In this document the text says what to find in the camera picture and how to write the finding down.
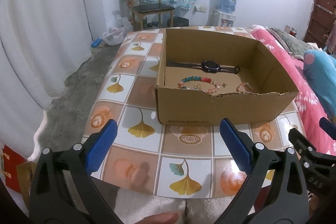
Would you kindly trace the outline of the person's right hand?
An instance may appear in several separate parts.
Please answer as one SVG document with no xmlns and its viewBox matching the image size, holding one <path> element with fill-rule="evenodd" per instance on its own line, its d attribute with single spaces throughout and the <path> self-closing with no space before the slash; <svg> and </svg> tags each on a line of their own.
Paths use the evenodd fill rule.
<svg viewBox="0 0 336 224">
<path fill-rule="evenodd" d="M 175 224 L 179 218 L 177 211 L 165 212 L 145 217 L 136 224 Z"/>
</svg>

